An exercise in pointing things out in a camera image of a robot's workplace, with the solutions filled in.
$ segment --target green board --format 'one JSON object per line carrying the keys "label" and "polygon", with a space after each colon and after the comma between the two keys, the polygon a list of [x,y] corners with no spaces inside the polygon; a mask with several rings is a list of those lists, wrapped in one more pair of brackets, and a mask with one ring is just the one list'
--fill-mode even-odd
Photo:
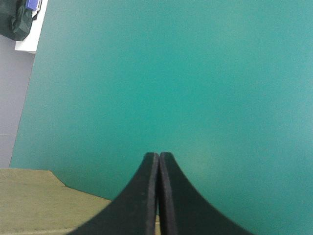
{"label": "green board", "polygon": [[113,199],[170,151],[250,231],[313,234],[313,2],[85,2],[49,1],[11,167]]}

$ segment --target blue object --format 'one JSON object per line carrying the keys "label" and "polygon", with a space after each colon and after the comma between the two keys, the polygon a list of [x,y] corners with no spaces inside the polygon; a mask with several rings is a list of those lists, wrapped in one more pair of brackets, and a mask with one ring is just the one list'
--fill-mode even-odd
{"label": "blue object", "polygon": [[36,11],[37,10],[37,6],[38,6],[38,1],[39,0],[27,0],[26,2],[26,8],[32,11]]}

